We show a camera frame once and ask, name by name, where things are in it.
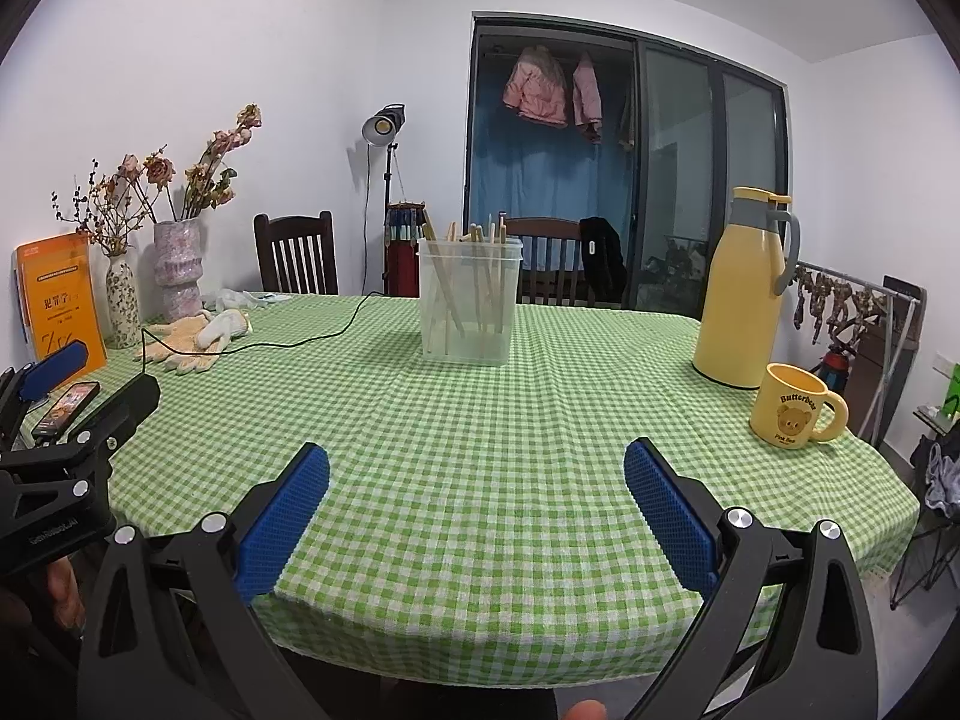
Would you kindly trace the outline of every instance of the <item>cartoon bear face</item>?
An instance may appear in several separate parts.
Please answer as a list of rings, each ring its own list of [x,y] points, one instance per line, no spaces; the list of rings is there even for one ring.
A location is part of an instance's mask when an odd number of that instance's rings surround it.
[[[785,403],[776,410],[776,426],[781,433],[786,436],[796,436],[810,422],[813,412],[805,412],[803,409],[792,409]]]

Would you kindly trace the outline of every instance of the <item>yellow mug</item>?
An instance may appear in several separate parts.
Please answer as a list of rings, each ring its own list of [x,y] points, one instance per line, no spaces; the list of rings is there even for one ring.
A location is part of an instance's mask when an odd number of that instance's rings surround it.
[[[833,421],[816,430],[824,401],[833,405]],[[765,442],[784,449],[800,449],[812,442],[830,442],[847,427],[847,401],[812,373],[771,362],[760,382],[750,427]]]

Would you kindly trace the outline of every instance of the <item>blue gripper pad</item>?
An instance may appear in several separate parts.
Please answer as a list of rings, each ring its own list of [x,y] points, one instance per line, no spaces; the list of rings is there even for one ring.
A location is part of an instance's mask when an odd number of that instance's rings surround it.
[[[296,543],[330,486],[330,462],[317,445],[301,450],[296,467],[285,472],[280,488],[237,547],[233,577],[244,604],[274,589]]]
[[[640,440],[627,447],[623,473],[680,584],[707,600],[719,581],[716,543],[707,528]]]
[[[86,365],[86,344],[70,341],[23,374],[19,396],[24,403],[43,400]]]

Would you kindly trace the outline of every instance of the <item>pink marbled vase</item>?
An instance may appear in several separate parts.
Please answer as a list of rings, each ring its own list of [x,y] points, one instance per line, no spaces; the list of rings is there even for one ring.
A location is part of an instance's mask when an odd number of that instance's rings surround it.
[[[163,295],[167,322],[200,314],[200,220],[159,221],[154,225],[157,264],[154,274]]]

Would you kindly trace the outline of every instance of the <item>phone screen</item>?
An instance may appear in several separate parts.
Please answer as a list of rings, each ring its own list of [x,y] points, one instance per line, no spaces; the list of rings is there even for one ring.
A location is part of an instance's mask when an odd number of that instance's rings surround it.
[[[99,385],[96,382],[78,382],[71,386],[63,395],[59,396],[53,408],[43,415],[35,430],[45,433],[56,432],[62,424],[70,418],[74,410],[96,392]]]

